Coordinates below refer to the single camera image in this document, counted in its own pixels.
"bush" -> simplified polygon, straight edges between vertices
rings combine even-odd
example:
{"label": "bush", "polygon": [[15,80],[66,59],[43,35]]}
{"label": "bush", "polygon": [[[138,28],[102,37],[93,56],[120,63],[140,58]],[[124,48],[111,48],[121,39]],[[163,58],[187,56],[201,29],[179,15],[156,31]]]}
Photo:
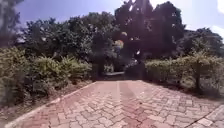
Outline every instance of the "bush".
{"label": "bush", "polygon": [[152,60],[146,62],[147,77],[151,81],[166,84],[193,83],[198,92],[208,87],[220,89],[224,80],[220,74],[224,68],[223,62],[221,58],[203,53],[176,60]]}
{"label": "bush", "polygon": [[62,61],[39,57],[27,60],[17,48],[0,50],[0,104],[13,105],[49,96],[70,81],[88,78],[90,65],[74,58]]}
{"label": "bush", "polygon": [[30,63],[25,52],[17,48],[0,50],[1,104],[23,102],[25,89],[23,79],[29,71]]}

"brick path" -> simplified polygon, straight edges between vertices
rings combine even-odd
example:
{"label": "brick path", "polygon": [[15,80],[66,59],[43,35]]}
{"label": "brick path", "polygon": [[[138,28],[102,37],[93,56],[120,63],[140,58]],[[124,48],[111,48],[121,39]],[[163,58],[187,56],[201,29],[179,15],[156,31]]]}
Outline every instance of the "brick path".
{"label": "brick path", "polygon": [[224,128],[224,107],[142,81],[99,81],[14,128]]}

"curb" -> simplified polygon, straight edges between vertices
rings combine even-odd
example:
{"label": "curb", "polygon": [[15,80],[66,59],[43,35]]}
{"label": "curb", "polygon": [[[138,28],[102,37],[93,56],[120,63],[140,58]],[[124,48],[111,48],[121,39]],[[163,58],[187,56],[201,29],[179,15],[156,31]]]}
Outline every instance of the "curb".
{"label": "curb", "polygon": [[7,124],[5,125],[4,128],[12,128],[12,127],[15,127],[19,122],[23,121],[23,120],[26,119],[26,118],[29,118],[29,117],[35,115],[35,114],[38,113],[39,111],[41,111],[41,110],[43,110],[44,108],[46,108],[48,105],[58,103],[58,102],[60,102],[61,100],[65,99],[65,98],[68,98],[68,97],[74,95],[75,93],[77,93],[77,92],[79,92],[79,91],[81,91],[81,90],[83,90],[83,89],[85,89],[85,88],[88,88],[88,87],[90,87],[90,86],[92,86],[92,85],[94,85],[94,84],[96,84],[96,82],[93,82],[93,83],[91,83],[91,84],[88,84],[88,85],[86,85],[86,86],[84,86],[84,87],[82,87],[82,88],[80,88],[80,89],[78,89],[78,90],[76,90],[76,91],[74,91],[74,92],[72,92],[72,93],[70,93],[70,94],[67,94],[67,95],[65,95],[65,96],[63,96],[63,97],[61,97],[61,98],[57,98],[57,99],[55,99],[55,100],[53,100],[53,101],[50,101],[49,103],[47,103],[47,104],[45,104],[45,105],[42,105],[42,106],[40,106],[40,107],[38,107],[38,108],[36,108],[36,109],[30,111],[30,112],[28,112],[28,113],[26,113],[26,114],[24,114],[24,115],[18,117],[17,119],[15,119],[15,120],[13,120],[13,121],[7,123]]}

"blue sky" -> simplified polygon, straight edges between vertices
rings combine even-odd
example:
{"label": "blue sky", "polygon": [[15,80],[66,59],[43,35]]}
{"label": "blue sky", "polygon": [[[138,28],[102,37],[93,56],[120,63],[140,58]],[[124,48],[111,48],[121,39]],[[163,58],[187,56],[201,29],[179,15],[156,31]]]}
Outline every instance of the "blue sky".
{"label": "blue sky", "polygon": [[[114,10],[124,0],[24,0],[17,10],[21,23],[37,19],[56,18],[64,21],[72,16],[89,12]],[[167,0],[151,0],[153,7]],[[224,0],[170,0],[182,10],[183,23],[188,29],[209,27],[224,38]]]}

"dense vegetation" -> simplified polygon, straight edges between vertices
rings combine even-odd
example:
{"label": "dense vegetation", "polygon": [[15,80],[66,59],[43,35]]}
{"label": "dense vegetation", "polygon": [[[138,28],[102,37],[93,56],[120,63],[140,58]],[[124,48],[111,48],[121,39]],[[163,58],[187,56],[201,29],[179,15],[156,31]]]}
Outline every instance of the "dense vegetation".
{"label": "dense vegetation", "polygon": [[129,0],[114,15],[91,12],[64,22],[31,21],[19,30],[14,6],[20,1],[11,2],[6,7],[10,15],[0,15],[8,23],[0,31],[1,103],[27,99],[34,103],[71,82],[105,71],[136,74],[138,66],[130,61],[137,51],[146,63],[148,80],[177,85],[190,81],[200,92],[201,85],[221,88],[221,36],[209,28],[186,30],[181,10],[170,2],[153,8],[148,0]]}

